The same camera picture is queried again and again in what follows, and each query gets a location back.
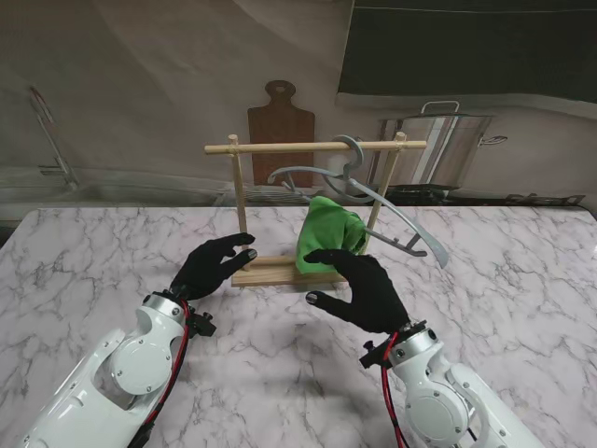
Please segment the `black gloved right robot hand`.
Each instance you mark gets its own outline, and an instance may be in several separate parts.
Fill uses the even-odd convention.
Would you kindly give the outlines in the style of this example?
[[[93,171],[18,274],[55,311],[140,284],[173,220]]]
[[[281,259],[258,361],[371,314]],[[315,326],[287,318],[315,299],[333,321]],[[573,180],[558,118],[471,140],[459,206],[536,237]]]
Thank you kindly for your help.
[[[410,323],[387,271],[372,256],[341,249],[317,249],[304,260],[334,267],[352,291],[349,302],[322,291],[311,291],[306,295],[311,306],[371,333],[394,333]]]

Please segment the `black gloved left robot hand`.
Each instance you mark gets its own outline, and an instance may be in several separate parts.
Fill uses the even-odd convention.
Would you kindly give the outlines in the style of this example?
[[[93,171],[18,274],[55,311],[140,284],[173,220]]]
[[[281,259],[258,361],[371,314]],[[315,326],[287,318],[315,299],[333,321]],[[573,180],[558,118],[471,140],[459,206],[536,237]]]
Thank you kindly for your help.
[[[187,256],[170,285],[170,291],[186,301],[211,295],[257,257],[256,250],[248,247],[236,252],[238,246],[249,246],[254,241],[253,235],[241,232],[199,245]]]

